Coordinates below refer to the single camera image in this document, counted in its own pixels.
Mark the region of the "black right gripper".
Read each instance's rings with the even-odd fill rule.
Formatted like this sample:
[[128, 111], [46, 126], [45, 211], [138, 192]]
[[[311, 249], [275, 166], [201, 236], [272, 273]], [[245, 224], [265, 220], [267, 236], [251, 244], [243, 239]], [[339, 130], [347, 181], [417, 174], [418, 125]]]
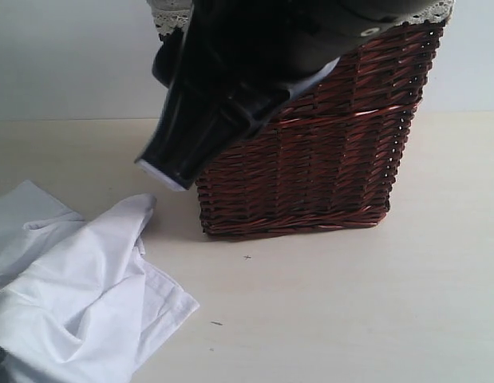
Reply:
[[220, 153], [330, 74], [334, 59], [298, 66], [301, 20], [292, 1], [193, 2], [188, 24], [153, 62], [168, 94], [136, 164], [172, 190], [188, 190]]

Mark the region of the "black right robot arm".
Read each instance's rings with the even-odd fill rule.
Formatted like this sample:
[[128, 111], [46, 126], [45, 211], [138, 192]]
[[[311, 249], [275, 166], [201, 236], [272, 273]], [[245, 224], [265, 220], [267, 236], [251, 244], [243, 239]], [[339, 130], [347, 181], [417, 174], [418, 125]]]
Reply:
[[427, 1], [195, 1], [152, 65], [168, 94], [136, 164], [175, 191]]

